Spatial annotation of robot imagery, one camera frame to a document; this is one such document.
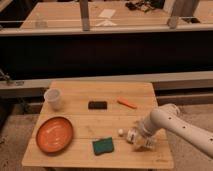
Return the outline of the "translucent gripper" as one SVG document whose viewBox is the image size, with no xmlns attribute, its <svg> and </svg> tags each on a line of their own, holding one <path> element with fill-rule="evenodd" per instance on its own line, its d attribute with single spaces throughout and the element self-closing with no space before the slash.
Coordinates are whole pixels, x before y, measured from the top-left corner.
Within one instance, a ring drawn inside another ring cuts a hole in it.
<svg viewBox="0 0 213 171">
<path fill-rule="evenodd" d="M 133 147 L 135 150 L 139 149 L 154 149 L 157 140 L 152 137 L 143 137 L 140 134 L 136 135 L 133 140 Z"/>
</svg>

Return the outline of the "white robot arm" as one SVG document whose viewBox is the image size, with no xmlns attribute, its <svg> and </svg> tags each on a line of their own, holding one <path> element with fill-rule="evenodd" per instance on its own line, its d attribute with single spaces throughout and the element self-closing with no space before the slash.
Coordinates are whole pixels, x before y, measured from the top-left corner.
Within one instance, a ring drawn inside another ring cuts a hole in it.
<svg viewBox="0 0 213 171">
<path fill-rule="evenodd" d="M 213 133 L 180 119 L 180 109 L 175 104 L 155 107 L 138 123 L 139 134 L 152 137 L 160 129 L 165 129 L 181 137 L 209 158 L 213 159 Z"/>
</svg>

